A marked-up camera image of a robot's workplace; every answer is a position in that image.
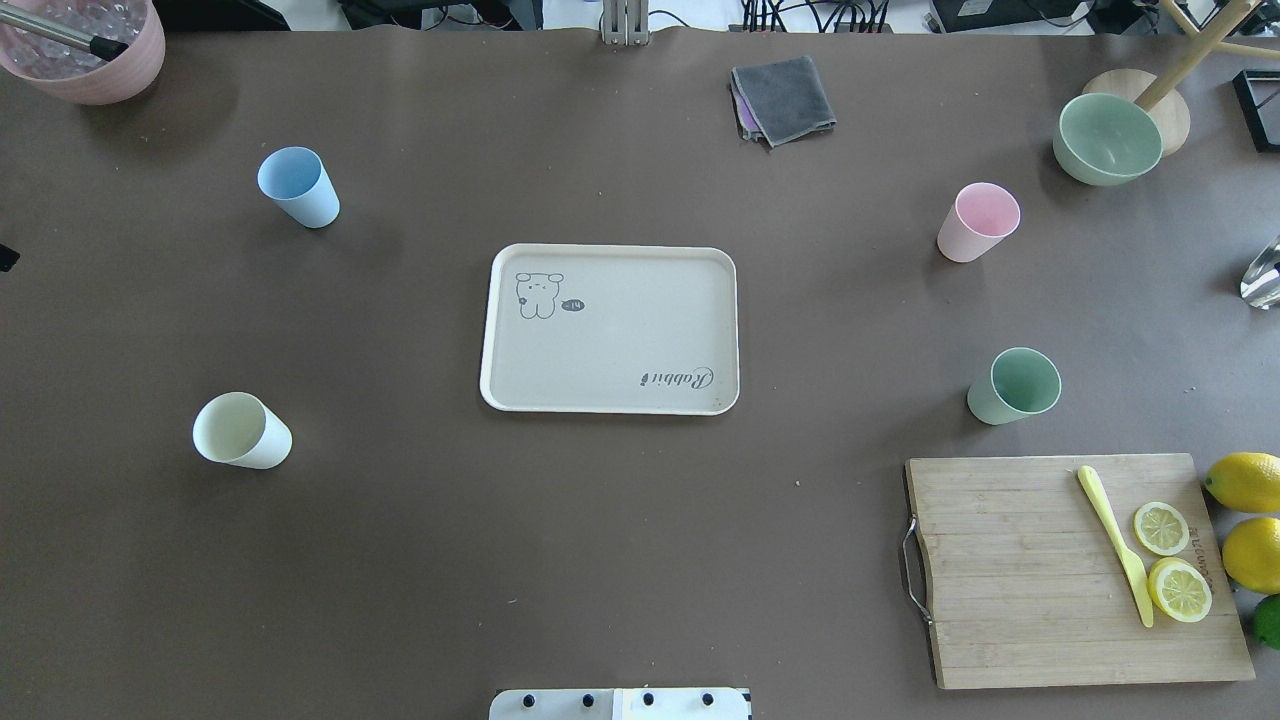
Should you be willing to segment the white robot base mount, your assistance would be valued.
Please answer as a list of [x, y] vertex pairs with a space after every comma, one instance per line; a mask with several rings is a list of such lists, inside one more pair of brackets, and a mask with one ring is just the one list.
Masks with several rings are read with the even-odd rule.
[[489, 719], [751, 719], [750, 692], [732, 687], [508, 689]]

